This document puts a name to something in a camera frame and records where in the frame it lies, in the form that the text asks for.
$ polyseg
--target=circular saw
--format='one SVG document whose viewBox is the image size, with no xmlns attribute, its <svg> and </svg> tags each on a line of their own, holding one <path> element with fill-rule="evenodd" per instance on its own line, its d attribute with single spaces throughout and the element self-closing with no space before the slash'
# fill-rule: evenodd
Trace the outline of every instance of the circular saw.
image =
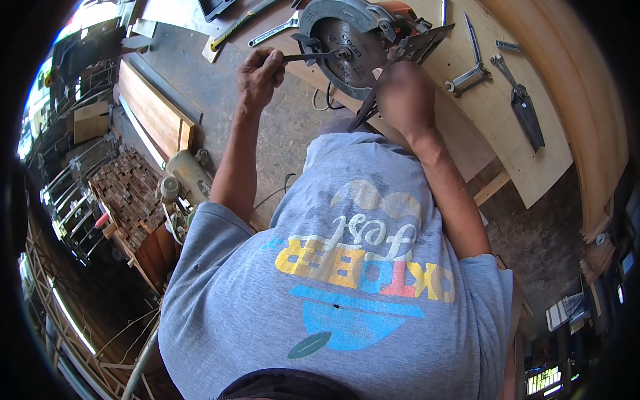
<svg viewBox="0 0 640 400">
<path fill-rule="evenodd" d="M 300 17 L 299 33 L 291 37 L 302 54 L 335 53 L 306 63 L 318 64 L 331 84 L 364 101 L 353 130 L 377 112 L 372 70 L 401 60 L 424 63 L 454 25 L 431 29 L 399 1 L 312 0 Z"/>
</svg>

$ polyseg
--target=window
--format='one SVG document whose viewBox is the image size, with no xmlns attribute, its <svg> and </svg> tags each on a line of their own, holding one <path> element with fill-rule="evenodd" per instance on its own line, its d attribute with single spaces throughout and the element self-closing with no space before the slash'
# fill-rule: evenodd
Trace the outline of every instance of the window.
<svg viewBox="0 0 640 400">
<path fill-rule="evenodd" d="M 558 371 L 558 367 L 555 367 L 549 368 L 538 375 L 531 376 L 527 380 L 527 396 L 559 382 L 561 375 L 560 371 Z"/>
</svg>

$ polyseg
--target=saw blade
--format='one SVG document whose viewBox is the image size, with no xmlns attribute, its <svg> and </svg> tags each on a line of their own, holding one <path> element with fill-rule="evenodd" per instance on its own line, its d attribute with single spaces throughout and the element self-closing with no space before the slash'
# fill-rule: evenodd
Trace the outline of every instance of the saw blade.
<svg viewBox="0 0 640 400">
<path fill-rule="evenodd" d="M 358 32 L 347 22 L 323 18 L 312 28 L 312 37 L 321 43 L 322 51 L 342 50 L 349 54 L 342 60 L 322 60 L 337 79 L 353 88 L 373 87 L 376 79 L 371 72 L 387 62 L 385 41 L 380 33 Z"/>
</svg>

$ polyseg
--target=printed graphic on t-shirt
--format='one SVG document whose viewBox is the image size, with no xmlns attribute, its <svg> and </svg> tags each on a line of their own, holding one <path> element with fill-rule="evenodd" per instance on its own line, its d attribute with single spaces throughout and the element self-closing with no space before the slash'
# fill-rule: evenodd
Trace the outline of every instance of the printed graphic on t-shirt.
<svg viewBox="0 0 640 400">
<path fill-rule="evenodd" d="M 289 291 L 305 299 L 302 319 L 310 335 L 301 338 L 289 358 L 307 356 L 324 346 L 337 351 L 360 350 L 410 319 L 424 319 L 422 309 L 403 298 L 426 296 L 444 303 L 456 299 L 450 269 L 413 259 L 411 247 L 423 220 L 414 197 L 402 192 L 384 195 L 366 180 L 352 180 L 333 196 L 327 211 L 347 201 L 361 212 L 337 216 L 331 237 L 292 235 L 285 242 L 276 236 L 265 246 L 286 245 L 275 260 L 281 272 L 354 289 L 352 296 L 307 285 Z M 367 216 L 367 211 L 380 215 L 379 210 L 386 223 Z M 400 226 L 400 220 L 407 223 Z M 389 232 L 388 226 L 399 228 Z M 358 297 L 359 292 L 386 296 L 367 300 Z"/>
</svg>

